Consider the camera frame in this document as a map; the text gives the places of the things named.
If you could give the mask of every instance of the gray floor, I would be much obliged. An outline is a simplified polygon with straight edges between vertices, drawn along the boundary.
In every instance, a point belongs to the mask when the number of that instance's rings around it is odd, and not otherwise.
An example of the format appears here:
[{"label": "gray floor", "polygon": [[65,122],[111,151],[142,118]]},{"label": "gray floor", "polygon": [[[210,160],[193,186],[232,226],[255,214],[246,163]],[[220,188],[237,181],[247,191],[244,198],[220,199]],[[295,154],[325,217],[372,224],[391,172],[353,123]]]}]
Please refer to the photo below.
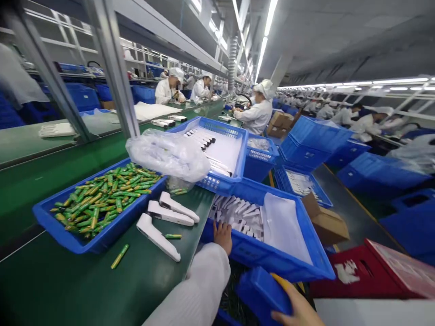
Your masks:
[{"label": "gray floor", "polygon": [[340,250],[362,245],[364,239],[368,238],[401,252],[380,225],[371,219],[359,203],[346,191],[337,177],[324,165],[317,168],[313,174],[333,203],[334,206],[331,210],[339,214],[348,226],[351,240],[337,244]]}]

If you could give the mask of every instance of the metal pole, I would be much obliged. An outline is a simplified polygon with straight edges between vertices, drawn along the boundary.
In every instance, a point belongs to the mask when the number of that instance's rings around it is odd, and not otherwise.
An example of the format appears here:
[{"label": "metal pole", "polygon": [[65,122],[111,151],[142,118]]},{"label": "metal pole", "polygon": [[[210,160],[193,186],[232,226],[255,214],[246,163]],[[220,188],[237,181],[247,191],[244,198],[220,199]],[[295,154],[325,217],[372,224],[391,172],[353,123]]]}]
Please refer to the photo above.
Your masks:
[{"label": "metal pole", "polygon": [[52,92],[65,118],[80,136],[79,142],[89,142],[97,137],[85,126],[71,95],[54,66],[35,25],[25,14],[21,3],[14,4],[4,10],[4,19],[16,35],[17,43],[37,67],[42,80]]},{"label": "metal pole", "polygon": [[140,135],[127,68],[119,43],[119,29],[112,1],[84,0],[98,53],[103,58],[107,83],[126,138]]}]

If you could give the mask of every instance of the white foam sheet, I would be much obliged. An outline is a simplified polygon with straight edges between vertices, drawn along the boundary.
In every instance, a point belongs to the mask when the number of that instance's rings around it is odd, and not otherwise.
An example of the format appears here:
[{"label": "white foam sheet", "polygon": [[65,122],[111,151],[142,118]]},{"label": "white foam sheet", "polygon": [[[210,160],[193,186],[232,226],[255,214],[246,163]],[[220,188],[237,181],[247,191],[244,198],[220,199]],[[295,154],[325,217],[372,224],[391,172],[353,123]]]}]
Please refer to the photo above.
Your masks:
[{"label": "white foam sheet", "polygon": [[267,193],[261,209],[264,242],[313,265],[298,222],[295,201]]}]

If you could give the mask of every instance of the white plastic part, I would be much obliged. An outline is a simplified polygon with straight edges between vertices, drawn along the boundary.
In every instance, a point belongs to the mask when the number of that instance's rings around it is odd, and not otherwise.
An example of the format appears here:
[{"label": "white plastic part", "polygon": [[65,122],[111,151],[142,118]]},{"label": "white plastic part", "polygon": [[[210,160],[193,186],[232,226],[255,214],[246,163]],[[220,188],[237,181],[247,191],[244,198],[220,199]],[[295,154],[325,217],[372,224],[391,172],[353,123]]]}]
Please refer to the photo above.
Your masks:
[{"label": "white plastic part", "polygon": [[170,243],[162,233],[157,230],[153,223],[152,218],[148,214],[142,213],[140,219],[136,223],[137,229],[144,234],[152,243],[162,249],[162,251],[175,260],[177,263],[181,260],[181,255],[172,243]]},{"label": "white plastic part", "polygon": [[171,195],[167,192],[162,192],[159,199],[160,206],[168,208],[177,213],[181,213],[190,217],[195,223],[199,222],[199,216],[196,215],[190,209],[184,207],[180,203],[171,198]]},{"label": "white plastic part", "polygon": [[192,226],[195,224],[189,216],[161,207],[158,201],[148,202],[148,214],[154,218],[181,225]]}]

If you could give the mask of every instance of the cardboard box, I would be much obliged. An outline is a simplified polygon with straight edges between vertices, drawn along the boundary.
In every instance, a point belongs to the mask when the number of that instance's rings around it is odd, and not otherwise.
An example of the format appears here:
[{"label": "cardboard box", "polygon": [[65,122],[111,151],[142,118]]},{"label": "cardboard box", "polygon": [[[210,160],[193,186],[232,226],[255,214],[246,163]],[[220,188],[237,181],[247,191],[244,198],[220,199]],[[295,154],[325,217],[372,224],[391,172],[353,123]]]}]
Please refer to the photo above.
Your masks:
[{"label": "cardboard box", "polygon": [[320,207],[312,192],[302,202],[323,246],[350,240],[346,223],[338,214]]},{"label": "cardboard box", "polygon": [[275,127],[274,125],[269,124],[266,133],[271,137],[282,138],[286,136],[289,133],[289,131],[287,129]]}]

